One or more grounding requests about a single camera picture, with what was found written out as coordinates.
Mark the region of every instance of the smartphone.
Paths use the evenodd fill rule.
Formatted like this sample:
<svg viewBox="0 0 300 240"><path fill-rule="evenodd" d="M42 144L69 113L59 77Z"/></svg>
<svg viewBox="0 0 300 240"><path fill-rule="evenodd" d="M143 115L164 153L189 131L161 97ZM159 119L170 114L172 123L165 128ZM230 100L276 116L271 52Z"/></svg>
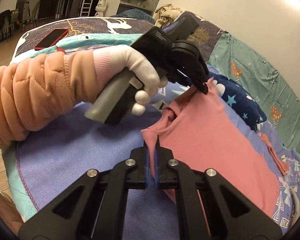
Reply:
<svg viewBox="0 0 300 240"><path fill-rule="evenodd" d="M68 32L68 29L54 29L34 47L34 50L45 49L55 45L64 36L66 36Z"/></svg>

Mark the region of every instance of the white deer print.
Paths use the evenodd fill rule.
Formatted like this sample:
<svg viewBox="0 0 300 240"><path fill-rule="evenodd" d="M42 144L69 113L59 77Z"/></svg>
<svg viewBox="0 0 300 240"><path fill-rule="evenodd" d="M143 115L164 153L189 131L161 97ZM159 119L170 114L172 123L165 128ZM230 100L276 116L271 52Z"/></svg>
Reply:
<svg viewBox="0 0 300 240"><path fill-rule="evenodd" d="M128 30L128 29L132 28L129 24L127 24L127 22L125 20L122 20L122 19L114 19L114 20L116 20L119 23L109 22L105 18L102 18L102 19L107 23L107 27L110 29L108 32L110 32L112 34L119 34L114 29L125 29L125 30Z"/></svg>

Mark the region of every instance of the person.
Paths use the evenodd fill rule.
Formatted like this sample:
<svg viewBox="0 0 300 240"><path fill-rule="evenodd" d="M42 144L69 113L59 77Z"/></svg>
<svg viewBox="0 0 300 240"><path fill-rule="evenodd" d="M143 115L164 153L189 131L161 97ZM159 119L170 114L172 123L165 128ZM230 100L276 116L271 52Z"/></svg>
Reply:
<svg viewBox="0 0 300 240"><path fill-rule="evenodd" d="M132 114L141 115L167 78L159 78L138 51L117 45L72 54L40 54L0 67L0 149L22 141L80 102L94 103L113 76L125 67L145 84L136 93Z"/></svg>

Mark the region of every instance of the gloved hand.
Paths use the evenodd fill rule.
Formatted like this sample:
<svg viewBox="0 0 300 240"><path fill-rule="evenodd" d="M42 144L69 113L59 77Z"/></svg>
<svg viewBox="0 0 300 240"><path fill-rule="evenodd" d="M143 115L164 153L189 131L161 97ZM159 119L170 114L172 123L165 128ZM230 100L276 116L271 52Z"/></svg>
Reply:
<svg viewBox="0 0 300 240"><path fill-rule="evenodd" d="M140 52L127 45L110 46L93 51L94 67L96 72L98 94L106 84L125 67L133 71L145 85L135 95L136 103L132 114L142 115L149 104L150 97L158 92L158 88L168 84L166 77L159 78L151 63Z"/></svg>

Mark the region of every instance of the purple stitching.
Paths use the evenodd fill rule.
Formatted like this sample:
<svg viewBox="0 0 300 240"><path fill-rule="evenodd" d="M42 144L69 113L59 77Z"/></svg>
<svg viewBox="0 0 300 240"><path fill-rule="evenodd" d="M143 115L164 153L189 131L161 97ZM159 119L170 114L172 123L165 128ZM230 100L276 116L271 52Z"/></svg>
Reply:
<svg viewBox="0 0 300 240"><path fill-rule="evenodd" d="M18 171L18 175L19 175L19 177L20 177L20 179L21 179L21 182L22 182L23 186L25 187L25 190L26 190L26 192L27 192L27 194L28 194L28 196L29 196L29 198L30 198L32 204L34 205L35 209L36 209L37 211L39 211L40 208L39 208L39 206L37 205L37 203L35 202L34 198L32 197L32 194L31 194L31 192L30 192L28 186L26 185L26 181L25 181L24 177L22 176L21 167L20 167L20 157L19 157L18 149L19 149L19 144L17 143L17 146L16 146L16 163L17 163L17 171Z"/></svg>

